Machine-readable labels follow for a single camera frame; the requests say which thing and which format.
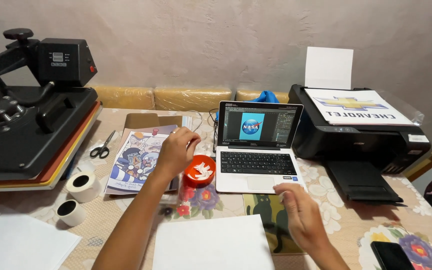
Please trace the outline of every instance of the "red bowl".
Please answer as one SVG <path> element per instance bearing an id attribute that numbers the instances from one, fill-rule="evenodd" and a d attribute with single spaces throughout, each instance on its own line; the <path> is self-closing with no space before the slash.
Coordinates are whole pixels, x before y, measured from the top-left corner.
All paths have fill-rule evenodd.
<path id="1" fill-rule="evenodd" d="M 195 180 L 196 176 L 195 175 L 200 175 L 201 173 L 195 169 L 195 166 L 198 166 L 199 164 L 204 163 L 205 166 L 209 165 L 209 170 L 213 171 L 213 173 L 204 180 Z M 214 176 L 216 173 L 216 162 L 209 156 L 206 155 L 196 155 L 192 158 L 192 162 L 191 164 L 188 166 L 188 168 L 184 169 L 184 176 L 185 179 L 187 179 L 190 182 L 193 182 L 197 185 L 199 184 L 209 184 L 213 181 Z"/>

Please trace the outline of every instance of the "tape roll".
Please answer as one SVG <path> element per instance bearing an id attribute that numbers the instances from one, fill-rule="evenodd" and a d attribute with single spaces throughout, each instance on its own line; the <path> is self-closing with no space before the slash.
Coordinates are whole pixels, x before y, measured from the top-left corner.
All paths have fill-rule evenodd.
<path id="1" fill-rule="evenodd" d="M 90 171 L 82 171 L 69 178 L 66 189 L 80 203 L 85 203 L 96 198 L 101 192 L 101 184 L 96 180 L 96 175 Z"/>
<path id="2" fill-rule="evenodd" d="M 76 200 L 63 202 L 57 208 L 56 215 L 71 227 L 78 226 L 86 219 L 85 209 Z"/>

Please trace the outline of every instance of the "gold bowtie logo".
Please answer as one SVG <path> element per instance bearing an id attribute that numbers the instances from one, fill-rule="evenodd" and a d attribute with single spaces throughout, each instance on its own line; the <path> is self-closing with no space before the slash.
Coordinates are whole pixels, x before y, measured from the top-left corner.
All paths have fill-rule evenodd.
<path id="1" fill-rule="evenodd" d="M 334 97 L 319 98 L 315 97 L 324 106 L 342 107 L 350 111 L 367 111 L 368 109 L 387 109 L 386 106 L 375 103 L 372 100 L 357 100 L 355 97 Z"/>

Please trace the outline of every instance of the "black cat illustration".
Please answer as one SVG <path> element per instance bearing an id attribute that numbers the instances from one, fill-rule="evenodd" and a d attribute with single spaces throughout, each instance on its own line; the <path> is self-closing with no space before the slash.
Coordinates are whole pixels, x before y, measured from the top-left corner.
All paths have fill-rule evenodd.
<path id="1" fill-rule="evenodd" d="M 283 249 L 283 240 L 281 236 L 290 236 L 288 230 L 288 212 L 286 209 L 279 211 L 276 214 L 276 223 L 272 221 L 273 209 L 271 209 L 271 200 L 267 194 L 255 194 L 258 204 L 252 210 L 253 215 L 259 214 L 261 216 L 262 226 L 264 231 L 276 235 L 277 247 L 273 253 L 279 253 Z M 250 215 L 251 206 L 246 208 L 246 214 Z"/>

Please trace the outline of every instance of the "blue image on screen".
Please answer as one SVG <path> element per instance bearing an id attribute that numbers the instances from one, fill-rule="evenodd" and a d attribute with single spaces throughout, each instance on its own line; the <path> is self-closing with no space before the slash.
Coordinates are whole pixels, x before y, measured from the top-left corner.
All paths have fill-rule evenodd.
<path id="1" fill-rule="evenodd" d="M 261 138 L 263 128 L 264 113 L 243 112 L 241 118 L 241 130 L 239 131 L 240 140 L 254 140 Z"/>

